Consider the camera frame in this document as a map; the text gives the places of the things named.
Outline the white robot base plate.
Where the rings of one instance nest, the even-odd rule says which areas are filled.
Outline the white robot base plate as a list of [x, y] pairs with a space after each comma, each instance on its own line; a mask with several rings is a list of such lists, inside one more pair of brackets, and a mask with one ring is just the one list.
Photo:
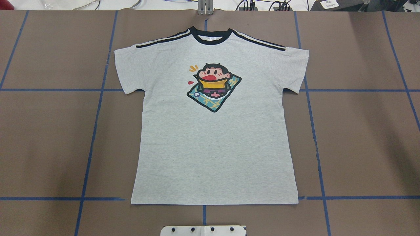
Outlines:
[[161, 236], [246, 236], [246, 226], [165, 226]]

